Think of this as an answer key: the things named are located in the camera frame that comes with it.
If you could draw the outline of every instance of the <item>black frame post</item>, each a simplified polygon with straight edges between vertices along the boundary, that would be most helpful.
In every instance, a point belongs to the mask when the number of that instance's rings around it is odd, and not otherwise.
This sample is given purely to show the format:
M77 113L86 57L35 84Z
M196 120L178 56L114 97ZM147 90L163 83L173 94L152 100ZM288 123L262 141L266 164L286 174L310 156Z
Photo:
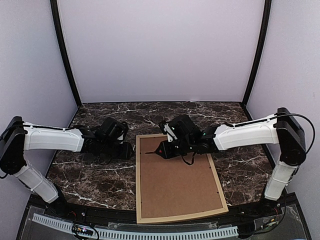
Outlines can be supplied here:
M76 81L75 81L74 75L72 73L71 65L69 62L68 54L67 54L66 44L65 44L65 40L64 40L62 27L61 27L60 17L59 17L58 3L57 3L57 0L50 0L50 3L51 3L51 11L52 11L52 17L53 17L56 38L58 40L58 44L59 44L60 53L61 53L64 68L65 68L66 76L68 78L75 103L79 108L79 107L81 107L82 102L80 99L80 95L79 95L79 92L78 92L78 89L76 86Z
M261 23L261 29L258 39L258 44L256 46L255 56L252 64L252 69L250 73L250 77L248 80L248 84L246 86L246 90L243 96L242 104L244 106L247 106L252 89L254 87L254 83L256 80L262 52L265 45L266 35L267 35L267 28L269 23L269 17L270 17L270 11L271 11L271 2L272 0L265 0L264 1L264 10L263 10L263 16L262 16L262 23Z

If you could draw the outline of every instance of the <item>red wire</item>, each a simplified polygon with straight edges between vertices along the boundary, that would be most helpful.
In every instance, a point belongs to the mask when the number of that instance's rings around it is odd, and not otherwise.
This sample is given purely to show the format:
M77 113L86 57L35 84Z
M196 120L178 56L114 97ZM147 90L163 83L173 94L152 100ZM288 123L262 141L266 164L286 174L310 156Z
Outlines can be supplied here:
M77 217L77 214L74 211L71 211L70 213Z
M275 216L275 217L278 218L278 210L277 210L275 207L274 207L273 209L274 209L275 212L276 212L276 216Z

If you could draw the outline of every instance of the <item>black base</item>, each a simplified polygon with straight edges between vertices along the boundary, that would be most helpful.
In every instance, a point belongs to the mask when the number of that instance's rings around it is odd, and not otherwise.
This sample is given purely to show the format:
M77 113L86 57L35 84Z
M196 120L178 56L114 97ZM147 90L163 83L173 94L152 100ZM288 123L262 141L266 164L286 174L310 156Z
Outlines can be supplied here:
M308 240L311 240L311 235L310 235L305 217L301 210L300 204L296 197L296 194L289 193L286 195L286 199L284 199L283 197L280 198L278 200L278 203L280 204L280 208L285 206L285 201L287 206L291 204L296 205L299 216L302 221L306 238ZM223 225L237 226L239 230L241 230L241 232L247 233L247 232L250 232L250 230L252 230L253 221L257 217L248 217L242 214L242 212L249 213L252 211L252 209L259 207L259 204L260 204L259 202L254 202L254 203L247 203L247 204L242 204L238 206L230 206L229 212L226 214L206 217L201 219L194 219L189 221L182 221L182 222L178 222L178 224L197 224L197 223L218 222L219 226L223 226ZM16 240L20 239L30 206L43 208L45 210L44 212L45 214L57 217L56 213L52 212L49 208L46 208L46 203L39 196L32 194L30 196L30 199L24 211ZM87 226L95 226L95 225L108 226L109 223L137 224L136 211L132 211L132 210L106 209L106 208L99 208L99 207L83 206L83 205L78 205L73 203L67 203L67 207L71 211L74 211L76 216L74 214L68 214L68 216L64 217L64 219L67 219L70 221L76 221L77 223L81 223ZM271 212L270 214L262 215L259 217L267 217L272 215L274 215L274 212ZM166 224L175 225L177 224L177 222L166 223Z

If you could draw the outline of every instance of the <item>brown board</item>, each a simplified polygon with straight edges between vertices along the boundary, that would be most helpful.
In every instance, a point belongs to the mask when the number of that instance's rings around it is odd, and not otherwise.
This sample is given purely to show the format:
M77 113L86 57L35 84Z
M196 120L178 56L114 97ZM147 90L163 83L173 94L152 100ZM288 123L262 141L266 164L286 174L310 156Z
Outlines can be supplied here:
M169 223L228 212L210 154L195 155L187 165L181 156L156 154L163 134L136 136L136 217L138 224ZM190 162L192 153L185 157Z

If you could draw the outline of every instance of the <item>wooden frame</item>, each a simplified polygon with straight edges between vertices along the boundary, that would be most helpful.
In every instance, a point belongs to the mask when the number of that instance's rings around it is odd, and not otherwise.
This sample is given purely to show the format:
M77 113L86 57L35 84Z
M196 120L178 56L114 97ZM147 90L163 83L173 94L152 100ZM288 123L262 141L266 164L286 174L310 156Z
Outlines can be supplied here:
M163 137L163 134L150 134L150 135L137 135L136 136L136 221L138 224L155 224L155 223L169 223L169 222L178 222L190 219L199 219L213 215L219 215L223 213L227 213L229 211L225 196L223 194L223 189L221 187L221 183L216 171L216 167L214 165L214 161L212 159L211 154L207 154L207 158L209 164L211 166L212 174L214 176L214 180L216 182L216 186L219 192L219 198L222 203L222 208L198 212L198 213L191 213L185 215L177 215L177 216L167 216L167 217L153 217L153 218L142 218L142 205L141 205L141 172L140 172L140 139L143 138L156 138L156 137Z

